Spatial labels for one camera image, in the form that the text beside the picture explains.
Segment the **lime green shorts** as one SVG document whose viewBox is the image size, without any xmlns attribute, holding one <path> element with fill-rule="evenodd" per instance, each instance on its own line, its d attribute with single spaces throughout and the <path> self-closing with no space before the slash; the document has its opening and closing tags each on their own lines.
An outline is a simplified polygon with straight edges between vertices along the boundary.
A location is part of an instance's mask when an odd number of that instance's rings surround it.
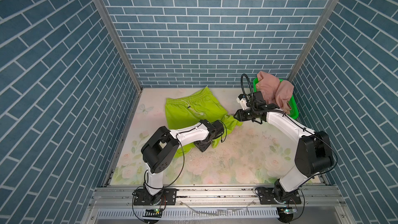
<svg viewBox="0 0 398 224">
<path fill-rule="evenodd" d="M 228 114 L 207 87 L 187 97 L 167 98 L 165 116 L 168 128 L 171 130 L 187 128 L 204 119 L 210 123 L 222 121 L 227 134 L 230 134 L 235 127 L 242 125 L 240 121 Z"/>
</svg>

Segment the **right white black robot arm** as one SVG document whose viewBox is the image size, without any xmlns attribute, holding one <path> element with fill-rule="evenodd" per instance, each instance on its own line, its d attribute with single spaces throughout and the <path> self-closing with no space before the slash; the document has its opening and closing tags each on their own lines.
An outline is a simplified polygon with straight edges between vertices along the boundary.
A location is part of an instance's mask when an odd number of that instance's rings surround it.
<svg viewBox="0 0 398 224">
<path fill-rule="evenodd" d="M 275 126 L 296 145 L 294 167 L 274 183 L 276 202 L 289 201 L 298 189 L 312 177 L 324 174 L 337 165 L 329 136 L 324 131 L 314 131 L 300 124 L 280 110 L 275 104 L 250 103 L 245 97 L 237 98 L 241 109 L 234 114 L 238 121 L 263 121 Z"/>
</svg>

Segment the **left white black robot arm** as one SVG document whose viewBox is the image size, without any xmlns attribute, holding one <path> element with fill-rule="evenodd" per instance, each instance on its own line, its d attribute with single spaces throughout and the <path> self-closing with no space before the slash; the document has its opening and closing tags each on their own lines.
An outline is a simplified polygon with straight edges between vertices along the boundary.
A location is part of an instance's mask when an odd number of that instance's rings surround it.
<svg viewBox="0 0 398 224">
<path fill-rule="evenodd" d="M 225 124 L 220 120 L 200 120 L 193 126 L 177 130 L 165 126 L 158 128 L 141 149 L 146 165 L 144 185 L 133 192 L 132 203 L 138 206 L 175 205 L 177 189 L 171 188 L 171 184 L 163 184 L 163 172 L 171 165 L 177 151 L 180 149 L 184 155 L 183 147 L 193 144 L 200 152 L 205 152 L 214 140 L 226 135 Z"/>
</svg>

